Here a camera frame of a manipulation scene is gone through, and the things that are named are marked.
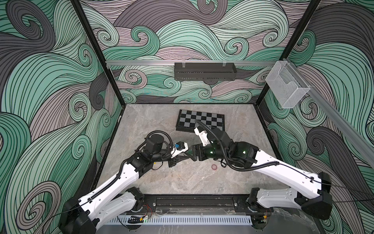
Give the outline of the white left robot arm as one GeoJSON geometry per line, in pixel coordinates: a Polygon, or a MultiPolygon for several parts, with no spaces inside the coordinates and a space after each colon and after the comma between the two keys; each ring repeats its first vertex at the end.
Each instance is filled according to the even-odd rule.
{"type": "Polygon", "coordinates": [[[188,149],[186,142],[174,143],[164,131],[150,132],[133,155],[121,162],[115,175],[81,198],[65,202],[58,228],[63,234],[95,234],[121,213],[142,210],[144,195],[130,185],[155,162],[171,161],[188,149]]]}

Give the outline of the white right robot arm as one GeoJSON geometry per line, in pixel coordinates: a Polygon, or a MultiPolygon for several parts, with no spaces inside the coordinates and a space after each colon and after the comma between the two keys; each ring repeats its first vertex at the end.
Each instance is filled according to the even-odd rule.
{"type": "Polygon", "coordinates": [[[286,189],[253,188],[247,202],[255,212],[266,212],[274,207],[294,208],[321,220],[332,212],[331,178],[327,173],[303,171],[282,162],[248,142],[234,142],[220,129],[194,129],[201,144],[192,146],[193,159],[221,161],[223,167],[237,172],[255,171],[267,175],[288,187],[286,189]]]}

